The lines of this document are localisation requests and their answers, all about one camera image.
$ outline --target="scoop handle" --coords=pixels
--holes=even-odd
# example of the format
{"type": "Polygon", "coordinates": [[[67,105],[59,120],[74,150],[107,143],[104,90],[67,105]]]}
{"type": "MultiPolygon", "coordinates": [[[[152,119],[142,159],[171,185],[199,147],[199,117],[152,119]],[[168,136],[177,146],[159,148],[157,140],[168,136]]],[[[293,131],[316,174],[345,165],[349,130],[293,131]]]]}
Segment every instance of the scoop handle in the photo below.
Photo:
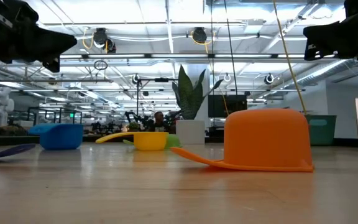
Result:
{"type": "Polygon", "coordinates": [[[121,137],[121,136],[133,135],[133,134],[136,134],[136,133],[137,132],[109,134],[108,136],[101,137],[98,140],[96,140],[96,143],[104,143],[105,141],[113,139],[113,138],[118,138],[118,137],[121,137]]]}

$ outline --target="potted plant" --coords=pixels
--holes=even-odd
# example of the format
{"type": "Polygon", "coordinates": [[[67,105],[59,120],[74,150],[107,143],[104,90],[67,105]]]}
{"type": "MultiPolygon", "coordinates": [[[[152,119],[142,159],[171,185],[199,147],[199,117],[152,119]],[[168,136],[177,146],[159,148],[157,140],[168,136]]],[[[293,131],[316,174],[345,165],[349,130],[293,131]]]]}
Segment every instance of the potted plant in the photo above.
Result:
{"type": "Polygon", "coordinates": [[[128,131],[130,132],[139,131],[139,129],[140,129],[140,125],[136,122],[131,122],[128,125],[128,131]]]}
{"type": "Polygon", "coordinates": [[[194,119],[205,97],[217,89],[223,80],[218,80],[212,89],[204,95],[204,75],[205,70],[201,72],[198,81],[193,85],[185,69],[180,66],[178,83],[172,82],[177,104],[180,107],[181,115],[184,119],[177,121],[176,125],[177,135],[183,144],[205,143],[205,123],[204,121],[195,121],[194,119]]]}

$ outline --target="yellow scoop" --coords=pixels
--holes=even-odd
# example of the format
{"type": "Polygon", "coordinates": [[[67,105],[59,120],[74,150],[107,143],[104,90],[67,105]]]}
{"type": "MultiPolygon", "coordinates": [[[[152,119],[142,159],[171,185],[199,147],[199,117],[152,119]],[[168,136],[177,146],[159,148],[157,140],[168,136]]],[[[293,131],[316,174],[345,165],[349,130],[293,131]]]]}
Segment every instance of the yellow scoop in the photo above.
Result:
{"type": "Polygon", "coordinates": [[[96,140],[96,143],[103,143],[107,140],[121,137],[121,136],[134,136],[134,144],[136,149],[141,151],[158,151],[164,150],[167,143],[167,134],[163,132],[127,132],[110,134],[96,140]]]}

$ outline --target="green object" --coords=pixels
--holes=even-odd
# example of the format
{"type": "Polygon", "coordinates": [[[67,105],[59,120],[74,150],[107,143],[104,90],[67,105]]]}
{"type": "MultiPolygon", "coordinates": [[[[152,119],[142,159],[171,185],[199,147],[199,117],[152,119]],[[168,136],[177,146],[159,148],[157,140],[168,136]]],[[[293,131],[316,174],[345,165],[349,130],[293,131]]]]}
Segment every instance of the green object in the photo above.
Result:
{"type": "Polygon", "coordinates": [[[306,115],[312,146],[332,145],[335,135],[336,115],[306,115]]]}
{"type": "Polygon", "coordinates": [[[182,65],[180,65],[178,84],[172,82],[172,89],[175,92],[177,104],[181,109],[181,115],[184,119],[194,119],[205,97],[213,90],[217,89],[223,81],[218,80],[212,89],[207,94],[203,95],[204,74],[205,70],[201,72],[198,81],[193,86],[189,76],[187,76],[185,72],[185,69],[182,65]]]}
{"type": "Polygon", "coordinates": [[[122,140],[123,141],[123,143],[125,143],[125,144],[130,144],[130,145],[134,145],[134,143],[133,142],[131,142],[131,141],[128,141],[128,140],[122,140]]]}
{"type": "Polygon", "coordinates": [[[139,129],[140,128],[140,125],[136,122],[131,122],[129,123],[129,129],[130,130],[136,130],[136,129],[139,129]]]}
{"type": "MultiPolygon", "coordinates": [[[[122,140],[125,144],[128,145],[134,145],[133,142],[128,141],[128,140],[122,140]]],[[[179,138],[176,134],[168,134],[167,135],[167,143],[165,145],[166,149],[169,149],[170,147],[181,147],[179,138]]]]}

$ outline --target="purple scoop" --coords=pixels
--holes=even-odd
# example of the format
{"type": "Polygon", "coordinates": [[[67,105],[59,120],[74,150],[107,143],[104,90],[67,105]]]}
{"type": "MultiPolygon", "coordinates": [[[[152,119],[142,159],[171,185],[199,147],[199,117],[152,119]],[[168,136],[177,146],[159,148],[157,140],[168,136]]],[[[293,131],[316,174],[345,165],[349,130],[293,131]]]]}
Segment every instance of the purple scoop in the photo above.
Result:
{"type": "Polygon", "coordinates": [[[0,157],[5,157],[5,156],[13,156],[22,152],[26,152],[32,148],[35,147],[35,144],[23,144],[20,146],[15,146],[12,147],[10,149],[6,149],[0,152],[0,157]]]}

